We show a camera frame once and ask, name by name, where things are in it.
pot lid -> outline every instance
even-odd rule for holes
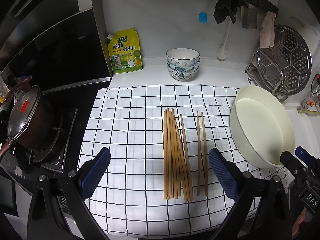
[[[8,138],[16,140],[28,127],[41,95],[39,86],[33,86],[29,92],[15,103],[8,122]]]

blue brush head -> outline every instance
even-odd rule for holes
[[[199,14],[199,22],[206,23],[208,19],[208,14],[206,12],[201,12]]]
[[[213,169],[214,174],[217,176],[227,197],[232,198],[235,202],[237,202],[239,198],[238,183],[231,175],[221,158],[218,156],[217,152],[219,153],[219,155],[221,155],[221,153],[215,148],[209,152],[209,164]]]
[[[79,194],[83,201],[86,198],[92,197],[110,164],[110,160],[111,154],[109,149],[103,147],[93,160],[86,161],[79,169],[79,172],[82,171],[78,180],[80,186]]]

metal screw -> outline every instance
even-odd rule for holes
[[[76,176],[77,175],[77,172],[75,171],[75,170],[72,170],[72,171],[69,171],[68,172],[68,177],[69,178],[73,178],[74,176]]]
[[[44,174],[40,175],[39,176],[39,181],[44,181],[44,180],[45,180],[45,175]]]
[[[279,176],[275,175],[275,176],[273,176],[273,180],[274,180],[275,182],[279,182],[281,179],[280,179]]]
[[[251,173],[250,172],[245,171],[244,173],[242,173],[242,175],[247,179],[251,178]]]

white grid cloth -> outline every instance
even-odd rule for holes
[[[106,233],[142,238],[177,237],[212,230],[223,222],[234,201],[225,195],[211,168],[208,196],[204,195],[203,170],[201,195],[196,194],[196,111],[204,114],[208,151],[216,147],[226,160],[256,178],[270,179],[278,175],[287,187],[290,181],[285,168],[253,167],[237,151],[229,126],[237,91],[237,88],[188,84],[113,87],[98,91],[78,167],[93,159],[102,147],[110,149],[110,165],[93,196],[85,201]],[[185,203],[183,195],[177,200],[163,198],[162,130],[166,107],[173,108],[176,116],[183,116],[193,202]],[[255,214],[259,200],[253,201],[248,217]]]

red sticker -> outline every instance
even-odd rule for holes
[[[29,104],[29,101],[24,101],[23,105],[20,108],[20,112],[24,112]]]

